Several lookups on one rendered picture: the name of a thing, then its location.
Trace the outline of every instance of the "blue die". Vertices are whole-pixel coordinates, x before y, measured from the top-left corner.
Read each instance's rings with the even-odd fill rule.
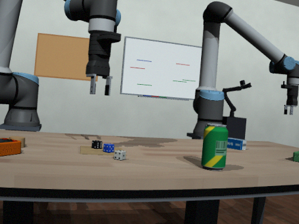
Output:
[[[103,152],[114,152],[114,144],[104,143]]]

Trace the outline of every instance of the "blue line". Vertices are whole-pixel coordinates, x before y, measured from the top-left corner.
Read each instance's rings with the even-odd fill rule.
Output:
[[[137,61],[151,62],[149,60],[142,60],[142,59],[137,59]]]

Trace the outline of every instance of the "die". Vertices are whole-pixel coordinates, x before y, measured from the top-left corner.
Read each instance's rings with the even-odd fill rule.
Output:
[[[103,152],[114,152],[114,144],[104,143]]]
[[[102,141],[93,140],[93,142],[91,143],[91,147],[94,148],[94,149],[102,148]]]
[[[126,159],[126,151],[116,150],[114,152],[114,159],[116,159],[116,160],[125,160]]]

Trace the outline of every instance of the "blue box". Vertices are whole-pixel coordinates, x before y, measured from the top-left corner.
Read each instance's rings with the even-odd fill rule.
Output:
[[[114,144],[104,143],[103,152],[114,152]]]
[[[246,150],[246,140],[229,137],[227,140],[227,148]]]

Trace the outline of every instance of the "green and yellow can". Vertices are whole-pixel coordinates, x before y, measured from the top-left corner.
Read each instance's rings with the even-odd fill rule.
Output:
[[[221,171],[225,167],[228,130],[226,125],[208,123],[203,132],[202,167]]]

